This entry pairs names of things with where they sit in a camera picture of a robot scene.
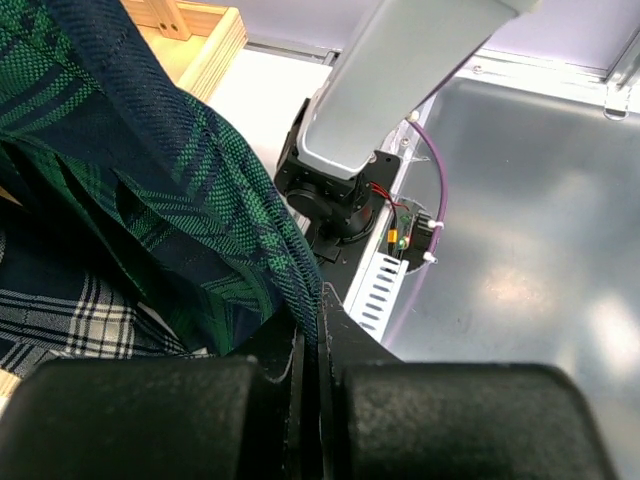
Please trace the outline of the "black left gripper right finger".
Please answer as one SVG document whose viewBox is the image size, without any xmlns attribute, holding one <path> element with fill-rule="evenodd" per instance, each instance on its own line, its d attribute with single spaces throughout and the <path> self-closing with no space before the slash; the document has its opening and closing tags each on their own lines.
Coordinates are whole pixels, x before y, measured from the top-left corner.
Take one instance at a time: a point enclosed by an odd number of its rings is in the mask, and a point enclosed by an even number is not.
<svg viewBox="0 0 640 480">
<path fill-rule="evenodd" d="M 591 409 L 560 369 L 408 363 L 323 286 L 321 441 L 328 479 L 613 479 Z"/>
</svg>

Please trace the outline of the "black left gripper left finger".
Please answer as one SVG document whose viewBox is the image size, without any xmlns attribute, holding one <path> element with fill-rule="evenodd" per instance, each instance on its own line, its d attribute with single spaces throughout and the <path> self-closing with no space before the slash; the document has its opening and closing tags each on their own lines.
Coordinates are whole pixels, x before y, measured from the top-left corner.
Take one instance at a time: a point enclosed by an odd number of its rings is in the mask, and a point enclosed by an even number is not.
<svg viewBox="0 0 640 480">
<path fill-rule="evenodd" d="M 221 358 L 56 360 L 1 417 L 5 479 L 297 479 L 304 341 L 287 316 Z"/>
</svg>

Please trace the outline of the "navy white plaid skirt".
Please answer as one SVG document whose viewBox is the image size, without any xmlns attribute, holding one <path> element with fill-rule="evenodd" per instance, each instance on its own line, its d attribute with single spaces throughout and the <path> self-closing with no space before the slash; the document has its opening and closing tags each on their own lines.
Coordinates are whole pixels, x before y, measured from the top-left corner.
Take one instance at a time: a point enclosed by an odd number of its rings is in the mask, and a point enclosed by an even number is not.
<svg viewBox="0 0 640 480">
<path fill-rule="evenodd" d="M 57 251 L 1 232 L 1 368 L 24 378 L 54 359 L 203 357 L 150 308 Z"/>
</svg>

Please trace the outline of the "dark green plaid skirt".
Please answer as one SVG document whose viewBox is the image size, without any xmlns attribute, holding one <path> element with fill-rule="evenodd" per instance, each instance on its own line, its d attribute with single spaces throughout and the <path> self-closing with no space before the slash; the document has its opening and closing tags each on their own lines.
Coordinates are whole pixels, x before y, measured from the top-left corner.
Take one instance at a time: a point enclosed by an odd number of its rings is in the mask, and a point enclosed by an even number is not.
<svg viewBox="0 0 640 480">
<path fill-rule="evenodd" d="M 188 349 L 227 354 L 286 307 L 316 350 L 322 281 L 270 176 L 119 2 L 2 3 L 1 183 Z"/>
</svg>

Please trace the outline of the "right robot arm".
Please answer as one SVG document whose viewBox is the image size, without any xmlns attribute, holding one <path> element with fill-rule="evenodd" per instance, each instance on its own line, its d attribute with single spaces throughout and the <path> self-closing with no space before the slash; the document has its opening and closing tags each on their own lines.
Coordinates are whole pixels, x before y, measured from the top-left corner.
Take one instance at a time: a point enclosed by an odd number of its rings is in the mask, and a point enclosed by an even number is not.
<svg viewBox="0 0 640 480">
<path fill-rule="evenodd" d="M 338 239 L 372 224 L 364 170 L 374 149 L 532 1 L 386 0 L 364 17 L 289 131 L 275 185 Z"/>
</svg>

